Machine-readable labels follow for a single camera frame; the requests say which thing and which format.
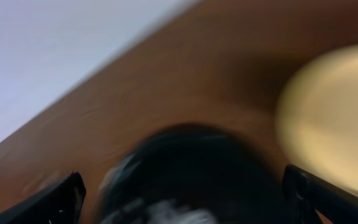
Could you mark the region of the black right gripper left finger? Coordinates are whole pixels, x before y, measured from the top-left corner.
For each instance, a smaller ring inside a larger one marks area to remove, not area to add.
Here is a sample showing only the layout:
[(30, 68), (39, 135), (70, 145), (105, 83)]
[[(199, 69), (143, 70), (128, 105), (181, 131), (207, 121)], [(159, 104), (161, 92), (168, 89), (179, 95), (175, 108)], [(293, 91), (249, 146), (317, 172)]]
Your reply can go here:
[(78, 172), (0, 213), (0, 224), (77, 224), (86, 196)]

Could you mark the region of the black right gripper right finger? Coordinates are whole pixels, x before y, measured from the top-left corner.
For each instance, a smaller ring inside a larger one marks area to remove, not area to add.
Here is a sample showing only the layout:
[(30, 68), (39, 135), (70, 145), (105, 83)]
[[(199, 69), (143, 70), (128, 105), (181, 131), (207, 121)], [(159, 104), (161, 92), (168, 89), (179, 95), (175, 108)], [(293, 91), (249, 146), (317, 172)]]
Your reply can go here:
[(321, 223), (319, 213), (333, 223), (358, 223), (358, 197), (297, 166), (286, 166), (282, 189), (294, 223)]

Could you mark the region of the yellow plate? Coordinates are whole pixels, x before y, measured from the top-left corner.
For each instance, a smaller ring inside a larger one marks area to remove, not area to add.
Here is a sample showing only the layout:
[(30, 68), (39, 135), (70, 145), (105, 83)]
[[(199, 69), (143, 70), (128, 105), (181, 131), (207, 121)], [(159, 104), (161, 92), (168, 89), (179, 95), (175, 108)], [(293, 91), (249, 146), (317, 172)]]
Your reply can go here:
[(280, 95), (275, 123), (292, 163), (358, 196), (358, 45), (301, 67)]

